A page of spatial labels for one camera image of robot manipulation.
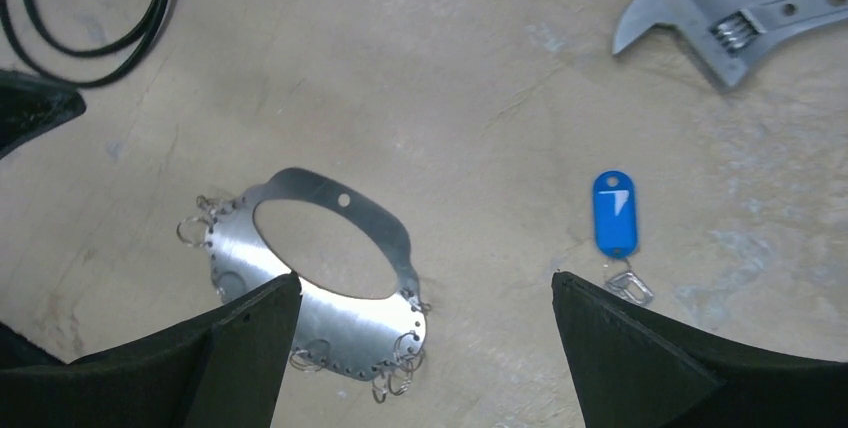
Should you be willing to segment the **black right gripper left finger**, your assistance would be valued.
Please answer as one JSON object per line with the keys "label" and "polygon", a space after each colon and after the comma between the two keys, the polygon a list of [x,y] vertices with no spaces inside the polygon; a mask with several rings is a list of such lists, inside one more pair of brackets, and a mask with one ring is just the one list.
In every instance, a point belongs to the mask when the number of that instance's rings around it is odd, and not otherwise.
{"label": "black right gripper left finger", "polygon": [[294,274],[65,363],[1,327],[4,427],[268,427],[301,305]]}

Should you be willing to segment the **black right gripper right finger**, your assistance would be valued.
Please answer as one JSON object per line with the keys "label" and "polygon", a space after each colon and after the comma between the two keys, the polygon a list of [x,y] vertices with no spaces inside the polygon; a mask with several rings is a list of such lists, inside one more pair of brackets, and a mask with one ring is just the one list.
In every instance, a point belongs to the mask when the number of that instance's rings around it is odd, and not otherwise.
{"label": "black right gripper right finger", "polygon": [[777,353],[624,301],[571,272],[553,311],[588,427],[844,427],[847,365]]}

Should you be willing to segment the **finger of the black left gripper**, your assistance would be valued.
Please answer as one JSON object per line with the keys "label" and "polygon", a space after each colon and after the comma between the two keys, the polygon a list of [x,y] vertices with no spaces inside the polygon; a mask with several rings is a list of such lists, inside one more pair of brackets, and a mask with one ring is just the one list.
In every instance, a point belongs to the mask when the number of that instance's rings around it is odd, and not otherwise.
{"label": "finger of the black left gripper", "polygon": [[1,158],[86,112],[73,87],[35,75],[1,70]]}

